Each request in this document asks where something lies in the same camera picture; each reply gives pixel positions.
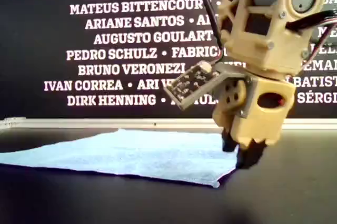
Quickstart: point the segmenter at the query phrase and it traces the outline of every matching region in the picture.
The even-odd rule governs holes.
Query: black table
[[[0,151],[100,132],[11,129],[0,134]],[[335,224],[336,133],[285,131],[258,166],[235,172],[219,189],[0,166],[0,223]]]

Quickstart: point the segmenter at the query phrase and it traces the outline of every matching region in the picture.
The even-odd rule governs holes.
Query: wall
[[[166,1],[0,0],[0,119],[210,118],[209,96],[181,112],[162,91],[217,53],[201,0],[169,0],[165,11]],[[289,118],[336,117],[335,52],[321,49],[293,80]]]

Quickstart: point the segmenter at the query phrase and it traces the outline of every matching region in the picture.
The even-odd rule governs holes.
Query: towel
[[[217,188],[235,169],[220,134],[119,129],[68,142],[0,154],[0,164],[95,171],[184,181]]]

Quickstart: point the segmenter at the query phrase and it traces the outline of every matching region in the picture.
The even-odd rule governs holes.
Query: wire
[[[210,22],[211,22],[211,27],[213,30],[213,34],[216,38],[216,43],[219,47],[220,53],[219,53],[219,59],[217,59],[216,61],[214,61],[215,63],[219,62],[220,60],[222,60],[223,58],[223,45],[221,42],[221,32],[219,31],[219,28],[217,26],[217,22],[216,22],[216,17],[215,17],[215,11],[213,9],[213,6],[210,2],[210,0],[202,0],[203,4],[205,6],[206,12],[209,16]]]
[[[327,10],[306,16],[294,22],[287,23],[285,27],[294,32],[298,32],[301,29],[308,29],[335,23],[336,19],[337,19],[337,9]]]
[[[337,27],[337,23],[328,25],[328,27],[326,28],[326,30],[323,32],[322,36],[318,40],[317,44],[315,44],[315,47],[312,50],[312,53],[311,53],[309,59],[305,62],[304,65],[302,65],[301,70],[304,70],[307,65],[311,64],[312,60],[317,56],[320,48],[324,45],[326,39],[329,37],[330,32],[336,27]]]
[[[316,44],[316,43],[318,43],[318,39],[317,38],[311,38],[309,42],[311,44]],[[337,42],[325,42],[323,44],[323,46],[337,46]]]
[[[312,60],[318,55],[318,52],[322,46],[324,46],[325,41],[330,35],[330,32],[337,27],[337,10],[327,10],[313,15],[306,16],[300,20],[290,22],[286,24],[286,28],[294,32],[300,32],[303,29],[309,29],[319,26],[327,26],[326,30],[323,32],[322,36],[318,39],[317,43],[312,50],[308,60],[302,65],[301,70],[311,64]]]

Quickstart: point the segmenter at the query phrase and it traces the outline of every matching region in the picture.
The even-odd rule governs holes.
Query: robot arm
[[[337,11],[320,12],[324,0],[222,0],[216,19],[210,1],[203,2],[219,57],[192,66],[165,91],[182,110],[205,94],[216,98],[212,117],[223,127],[223,150],[239,146],[237,167],[249,168],[279,140],[294,104],[295,87],[286,78],[316,56],[336,27]],[[327,29],[309,55],[317,26]],[[224,47],[246,68],[225,64]]]

